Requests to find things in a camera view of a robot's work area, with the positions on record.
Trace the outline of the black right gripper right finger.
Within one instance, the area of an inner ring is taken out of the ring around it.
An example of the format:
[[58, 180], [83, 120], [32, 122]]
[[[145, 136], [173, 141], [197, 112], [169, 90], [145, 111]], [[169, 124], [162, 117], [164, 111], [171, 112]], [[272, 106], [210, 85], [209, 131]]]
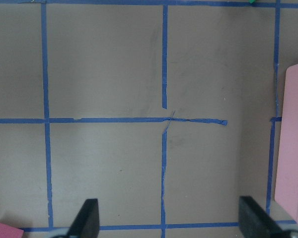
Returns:
[[251, 196], [240, 196], [239, 229], [245, 238], [283, 238], [283, 230]]

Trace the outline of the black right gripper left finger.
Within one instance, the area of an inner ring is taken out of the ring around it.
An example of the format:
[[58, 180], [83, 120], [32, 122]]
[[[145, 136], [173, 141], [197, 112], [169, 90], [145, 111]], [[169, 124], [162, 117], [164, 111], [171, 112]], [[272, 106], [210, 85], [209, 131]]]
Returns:
[[100, 231], [98, 199], [87, 199], [68, 230], [69, 238], [97, 238]]

